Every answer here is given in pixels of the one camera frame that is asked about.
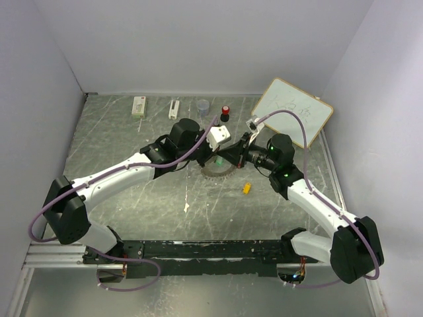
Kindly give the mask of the green tagged key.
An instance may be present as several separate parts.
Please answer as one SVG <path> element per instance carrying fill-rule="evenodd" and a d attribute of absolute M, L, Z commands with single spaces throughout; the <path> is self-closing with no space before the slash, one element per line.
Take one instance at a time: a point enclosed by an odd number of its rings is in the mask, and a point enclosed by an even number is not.
<path fill-rule="evenodd" d="M 221 166 L 223 164 L 223 159 L 221 157 L 217 157 L 215 163 L 216 165 Z"/>

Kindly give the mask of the yellow tagged key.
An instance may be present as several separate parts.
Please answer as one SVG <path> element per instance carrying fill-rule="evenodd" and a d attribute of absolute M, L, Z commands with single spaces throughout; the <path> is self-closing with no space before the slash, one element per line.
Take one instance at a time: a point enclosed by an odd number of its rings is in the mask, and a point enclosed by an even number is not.
<path fill-rule="evenodd" d="M 243 187 L 243 193 L 248 194 L 250 192 L 250 189 L 251 189 L 251 183 L 247 182 Z"/>

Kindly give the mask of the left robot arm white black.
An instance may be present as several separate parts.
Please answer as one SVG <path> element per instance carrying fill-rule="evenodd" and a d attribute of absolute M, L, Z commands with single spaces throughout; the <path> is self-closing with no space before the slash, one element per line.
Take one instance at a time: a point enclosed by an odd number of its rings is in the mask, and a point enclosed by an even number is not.
<path fill-rule="evenodd" d="M 194 120 L 182 118 L 170 133 L 121 163 L 74 180 L 56 178 L 48 192 L 43 216 L 61 244 L 82 243 L 98 250 L 107 263 L 114 264 L 124 254 L 122 241 L 110 226 L 91 220 L 89 213 L 113 195 L 174 172 L 179 164 L 196 161 L 204 165 L 230 139 L 224 125 L 201 129 Z"/>

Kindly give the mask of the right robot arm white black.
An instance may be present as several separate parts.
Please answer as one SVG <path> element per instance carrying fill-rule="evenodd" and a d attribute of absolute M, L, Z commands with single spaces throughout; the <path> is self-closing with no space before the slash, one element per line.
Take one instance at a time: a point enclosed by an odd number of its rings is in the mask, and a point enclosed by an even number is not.
<path fill-rule="evenodd" d="M 294 165 L 295 149 L 288 135 L 276 134 L 260 147 L 245 133 L 217 153 L 236 168 L 251 163 L 268 170 L 272 189 L 306 211 L 326 232 L 327 237 L 322 237 L 295 229 L 283 235 L 280 253 L 285 261 L 293 263 L 305 256 L 330 264 L 336 276 L 348 284 L 361 277 L 379 277 L 384 255 L 375 222 L 347 212 L 312 185 L 304 170 Z"/>

